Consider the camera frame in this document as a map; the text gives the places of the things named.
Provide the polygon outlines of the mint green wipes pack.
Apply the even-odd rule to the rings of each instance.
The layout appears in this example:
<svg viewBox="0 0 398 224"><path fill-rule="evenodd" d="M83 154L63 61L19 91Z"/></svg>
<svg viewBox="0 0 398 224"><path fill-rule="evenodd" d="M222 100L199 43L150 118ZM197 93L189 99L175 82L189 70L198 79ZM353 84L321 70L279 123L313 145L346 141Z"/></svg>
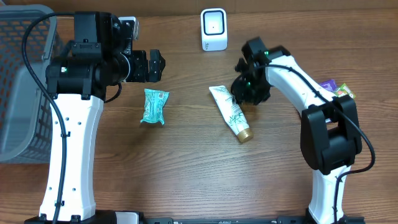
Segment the mint green wipes pack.
<svg viewBox="0 0 398 224"><path fill-rule="evenodd" d="M145 103L142 123L165 124L163 108L169 98L169 92L161 90L144 89Z"/></svg>

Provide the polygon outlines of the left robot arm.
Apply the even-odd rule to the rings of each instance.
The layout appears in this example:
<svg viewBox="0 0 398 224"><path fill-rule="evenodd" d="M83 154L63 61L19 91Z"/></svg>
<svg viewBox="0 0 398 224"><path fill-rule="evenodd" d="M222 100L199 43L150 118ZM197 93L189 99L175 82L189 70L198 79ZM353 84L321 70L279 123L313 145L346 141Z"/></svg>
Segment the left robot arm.
<svg viewBox="0 0 398 224"><path fill-rule="evenodd" d="M39 82L52 110L47 188L31 223L144 223L139 212L98 210L93 164L109 86L159 82L165 59L157 49L134 50L139 21L108 12L74 12L74 38Z"/></svg>

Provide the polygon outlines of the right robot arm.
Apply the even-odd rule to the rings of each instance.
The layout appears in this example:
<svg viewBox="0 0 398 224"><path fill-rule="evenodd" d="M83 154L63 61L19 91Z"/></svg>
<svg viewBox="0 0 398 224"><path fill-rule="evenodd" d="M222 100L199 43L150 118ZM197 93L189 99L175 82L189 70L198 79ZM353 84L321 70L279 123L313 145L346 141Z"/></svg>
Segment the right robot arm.
<svg viewBox="0 0 398 224"><path fill-rule="evenodd" d="M345 172L362 150L355 102L337 98L311 79L283 46L266 48L260 37L247 41L231 86L238 103L258 105L277 88L300 114L300 149L313 171L312 199L301 223L364 223L342 210Z"/></svg>

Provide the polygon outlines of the white bamboo conditioner tube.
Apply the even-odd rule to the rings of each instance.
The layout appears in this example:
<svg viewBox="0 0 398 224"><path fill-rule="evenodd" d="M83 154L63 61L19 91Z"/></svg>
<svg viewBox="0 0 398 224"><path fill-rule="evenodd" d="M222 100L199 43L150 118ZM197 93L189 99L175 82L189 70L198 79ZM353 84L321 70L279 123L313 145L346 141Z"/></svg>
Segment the white bamboo conditioner tube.
<svg viewBox="0 0 398 224"><path fill-rule="evenodd" d="M240 143L245 143L254 137L246 117L240 106L234 99L234 96L223 86L210 86L209 91L212 94L220 113L230 127L232 132L236 135Z"/></svg>

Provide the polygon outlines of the purple Carefree liner pack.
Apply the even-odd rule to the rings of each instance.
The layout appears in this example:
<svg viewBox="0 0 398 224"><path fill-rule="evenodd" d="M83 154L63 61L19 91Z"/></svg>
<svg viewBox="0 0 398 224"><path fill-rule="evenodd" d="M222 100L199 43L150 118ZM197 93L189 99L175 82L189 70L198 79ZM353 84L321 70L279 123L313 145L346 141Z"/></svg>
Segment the purple Carefree liner pack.
<svg viewBox="0 0 398 224"><path fill-rule="evenodd" d="M330 92L334 92L338 88L333 79L321 82L320 86Z"/></svg>

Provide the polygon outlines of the green snack packet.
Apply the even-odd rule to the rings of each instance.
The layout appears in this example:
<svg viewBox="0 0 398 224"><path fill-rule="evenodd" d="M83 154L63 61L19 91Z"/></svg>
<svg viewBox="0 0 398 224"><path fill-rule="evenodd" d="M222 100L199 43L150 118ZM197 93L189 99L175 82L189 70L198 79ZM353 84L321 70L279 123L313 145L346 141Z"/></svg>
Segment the green snack packet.
<svg viewBox="0 0 398 224"><path fill-rule="evenodd" d="M342 97L345 95L349 95L352 99L356 98L356 95L350 90L350 88L347 86L347 84L342 84L341 86L339 86L335 91L334 94L337 97Z"/></svg>

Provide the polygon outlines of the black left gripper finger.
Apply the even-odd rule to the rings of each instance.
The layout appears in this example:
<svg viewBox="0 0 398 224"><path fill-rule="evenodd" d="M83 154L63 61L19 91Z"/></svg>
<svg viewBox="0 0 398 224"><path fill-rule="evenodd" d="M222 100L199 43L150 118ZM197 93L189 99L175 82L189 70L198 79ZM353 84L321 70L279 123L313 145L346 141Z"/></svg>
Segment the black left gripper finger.
<svg viewBox="0 0 398 224"><path fill-rule="evenodd" d="M165 59L160 53L159 49L150 49L150 60L149 65L165 66Z"/></svg>
<svg viewBox="0 0 398 224"><path fill-rule="evenodd" d="M156 83L161 81L163 68L160 67L151 67L149 69L149 78L148 82Z"/></svg>

